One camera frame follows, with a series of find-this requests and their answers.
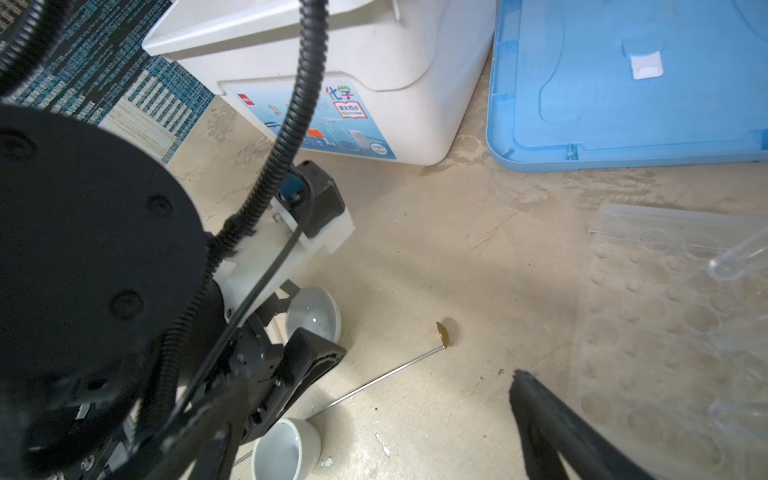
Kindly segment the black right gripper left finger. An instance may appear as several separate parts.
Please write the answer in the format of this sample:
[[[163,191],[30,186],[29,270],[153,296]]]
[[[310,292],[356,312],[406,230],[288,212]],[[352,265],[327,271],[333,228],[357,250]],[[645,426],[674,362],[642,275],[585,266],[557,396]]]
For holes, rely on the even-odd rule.
[[[137,454],[139,479],[227,479],[240,441],[240,410],[194,407]]]

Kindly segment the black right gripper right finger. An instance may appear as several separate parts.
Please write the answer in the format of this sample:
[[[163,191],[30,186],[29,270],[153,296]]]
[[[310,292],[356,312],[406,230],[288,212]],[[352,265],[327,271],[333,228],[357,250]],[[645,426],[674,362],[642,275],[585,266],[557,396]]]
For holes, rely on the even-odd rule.
[[[650,477],[530,372],[514,372],[509,401],[530,479],[566,479],[564,463],[583,479]]]

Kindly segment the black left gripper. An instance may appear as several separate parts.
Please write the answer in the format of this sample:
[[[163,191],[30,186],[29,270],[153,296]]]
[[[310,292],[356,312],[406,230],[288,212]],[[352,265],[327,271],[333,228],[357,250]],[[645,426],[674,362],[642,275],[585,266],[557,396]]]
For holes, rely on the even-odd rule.
[[[181,384],[194,392],[182,414],[194,407],[239,409],[237,450],[244,438],[253,441],[263,436],[347,353],[337,343],[302,327],[292,333],[282,352],[268,340],[262,326],[268,327],[277,315],[286,313],[299,292],[299,286],[286,280],[257,308],[260,321],[254,319],[240,327],[205,379],[195,385],[196,370],[227,327],[222,294],[215,282],[209,284],[181,360]],[[163,420],[158,429],[151,431],[140,428],[138,415],[127,411],[104,438],[73,463],[60,468],[59,476],[62,479],[139,479],[137,454],[173,421]]]

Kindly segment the white ceramic dish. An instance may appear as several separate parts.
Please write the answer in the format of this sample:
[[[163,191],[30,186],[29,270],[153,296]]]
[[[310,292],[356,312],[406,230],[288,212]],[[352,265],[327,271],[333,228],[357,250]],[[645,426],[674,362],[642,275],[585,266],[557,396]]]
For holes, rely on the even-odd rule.
[[[338,343],[342,330],[341,312],[327,290],[317,286],[306,287],[292,298],[285,326],[288,338],[303,328]]]

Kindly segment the small white ceramic crucible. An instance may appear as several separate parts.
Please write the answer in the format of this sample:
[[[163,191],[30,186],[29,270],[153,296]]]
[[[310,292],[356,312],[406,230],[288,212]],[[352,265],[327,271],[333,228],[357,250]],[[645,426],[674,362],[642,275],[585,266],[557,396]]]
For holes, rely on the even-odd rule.
[[[282,418],[253,447],[251,476],[254,480],[304,480],[317,464],[321,437],[309,422]]]

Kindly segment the blue capped test tube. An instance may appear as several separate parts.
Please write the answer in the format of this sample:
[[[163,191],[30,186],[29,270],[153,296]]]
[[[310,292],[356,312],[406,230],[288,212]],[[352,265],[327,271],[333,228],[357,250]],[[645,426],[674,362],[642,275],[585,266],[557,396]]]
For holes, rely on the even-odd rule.
[[[767,268],[767,228],[743,240],[709,262],[709,274],[731,282]]]

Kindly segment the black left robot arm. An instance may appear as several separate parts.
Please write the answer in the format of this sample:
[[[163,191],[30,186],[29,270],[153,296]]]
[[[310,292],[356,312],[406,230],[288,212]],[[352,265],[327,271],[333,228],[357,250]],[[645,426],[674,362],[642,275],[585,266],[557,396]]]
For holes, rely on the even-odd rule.
[[[340,217],[295,163],[323,82],[328,5],[304,1],[287,117],[244,204],[206,232],[176,179],[71,117],[1,109],[1,475],[226,479],[344,358],[305,329],[271,345],[260,296]]]

